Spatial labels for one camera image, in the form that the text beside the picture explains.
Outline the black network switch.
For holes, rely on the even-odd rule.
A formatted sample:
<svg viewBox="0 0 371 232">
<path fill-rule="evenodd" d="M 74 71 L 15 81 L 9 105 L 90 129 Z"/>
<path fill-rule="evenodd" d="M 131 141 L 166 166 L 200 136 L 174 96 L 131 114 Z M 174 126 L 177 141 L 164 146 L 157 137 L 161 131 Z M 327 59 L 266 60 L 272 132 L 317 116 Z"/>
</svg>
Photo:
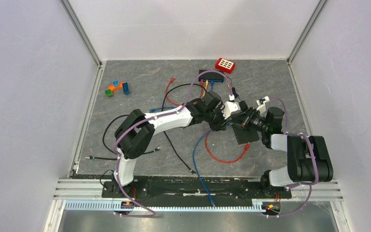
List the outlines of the black network switch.
<svg viewBox="0 0 371 232">
<path fill-rule="evenodd" d="M 225 80 L 223 74 L 223 71 L 207 72 L 207 70 L 199 70 L 199 81 L 223 83 Z"/>
</svg>

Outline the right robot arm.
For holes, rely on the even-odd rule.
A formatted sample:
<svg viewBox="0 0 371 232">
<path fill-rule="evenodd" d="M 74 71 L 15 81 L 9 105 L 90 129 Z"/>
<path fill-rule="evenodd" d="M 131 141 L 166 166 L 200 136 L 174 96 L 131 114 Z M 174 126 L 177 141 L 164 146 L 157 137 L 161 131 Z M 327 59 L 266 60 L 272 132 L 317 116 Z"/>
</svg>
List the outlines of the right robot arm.
<svg viewBox="0 0 371 232">
<path fill-rule="evenodd" d="M 324 137 L 283 132 L 284 111 L 277 107 L 261 116 L 253 108 L 231 115 L 230 122 L 239 143 L 261 141 L 272 150 L 286 152 L 285 167 L 267 170 L 261 177 L 260 192 L 272 197 L 279 187 L 294 188 L 315 185 L 333 179 L 333 166 Z"/>
</svg>

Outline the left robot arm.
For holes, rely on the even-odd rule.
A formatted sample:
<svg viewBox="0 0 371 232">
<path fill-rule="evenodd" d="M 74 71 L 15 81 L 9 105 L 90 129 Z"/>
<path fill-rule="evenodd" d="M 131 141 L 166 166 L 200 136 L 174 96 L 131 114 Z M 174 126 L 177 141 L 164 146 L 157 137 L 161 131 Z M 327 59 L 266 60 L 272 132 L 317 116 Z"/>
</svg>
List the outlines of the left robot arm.
<svg viewBox="0 0 371 232">
<path fill-rule="evenodd" d="M 131 194 L 136 160 L 146 151 L 153 136 L 201 122 L 209 123 L 212 130 L 222 130 L 231 115 L 239 110 L 233 95 L 229 101 L 223 102 L 218 94 L 209 91 L 201 99 L 186 102 L 172 110 L 158 113 L 143 113 L 139 109 L 132 111 L 115 133 L 113 152 L 117 154 L 117 165 L 114 192 L 120 197 Z"/>
</svg>

